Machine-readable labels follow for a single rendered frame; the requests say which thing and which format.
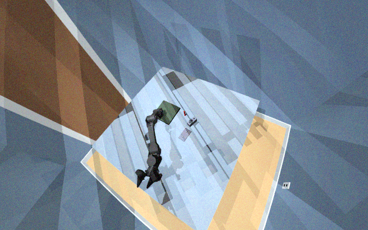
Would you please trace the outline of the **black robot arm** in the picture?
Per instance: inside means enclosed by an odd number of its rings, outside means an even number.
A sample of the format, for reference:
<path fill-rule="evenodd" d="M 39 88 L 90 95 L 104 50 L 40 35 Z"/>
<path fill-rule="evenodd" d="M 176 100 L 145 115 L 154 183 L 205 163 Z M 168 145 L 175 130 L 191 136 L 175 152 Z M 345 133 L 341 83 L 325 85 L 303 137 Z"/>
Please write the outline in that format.
<path fill-rule="evenodd" d="M 161 148 L 159 147 L 159 144 L 157 144 L 156 136 L 155 136 L 155 130 L 154 126 L 157 123 L 157 120 L 159 118 L 162 118 L 164 115 L 162 108 L 154 109 L 152 111 L 153 113 L 146 118 L 147 128 L 149 132 L 149 139 L 150 139 L 150 146 L 149 146 L 149 153 L 147 158 L 147 164 L 149 166 L 155 166 L 158 167 L 162 161 L 161 155 Z M 151 170 L 148 174 L 148 176 L 151 176 L 153 182 L 158 182 L 158 180 L 161 180 L 162 174 L 157 172 L 156 170 Z"/>

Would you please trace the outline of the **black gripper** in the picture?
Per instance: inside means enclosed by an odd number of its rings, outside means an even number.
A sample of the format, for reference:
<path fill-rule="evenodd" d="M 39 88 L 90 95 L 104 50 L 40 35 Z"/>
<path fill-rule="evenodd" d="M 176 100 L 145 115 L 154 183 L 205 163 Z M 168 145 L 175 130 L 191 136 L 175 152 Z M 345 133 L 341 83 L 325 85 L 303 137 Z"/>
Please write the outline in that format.
<path fill-rule="evenodd" d="M 148 165 L 149 166 L 149 165 Z M 151 171 L 151 170 L 156 170 L 157 169 L 157 171 L 158 171 L 158 167 L 155 167 L 155 166 L 149 166 L 149 168 L 147 169 L 147 170 L 145 170 L 145 172 L 144 171 L 142 171 L 142 170 L 140 170 L 140 169 L 138 169 L 138 170 L 136 170 L 136 174 L 137 174 L 137 188 L 140 186 L 140 184 L 141 184 L 141 182 L 143 181 L 143 180 L 145 180 L 145 176 L 148 176 L 148 174 L 149 174 L 149 172 Z M 153 184 L 154 182 L 152 181 L 152 178 L 151 178 L 151 176 L 150 176 L 150 178 L 149 178 L 149 181 L 148 181 L 148 185 L 147 185 L 147 189 Z"/>

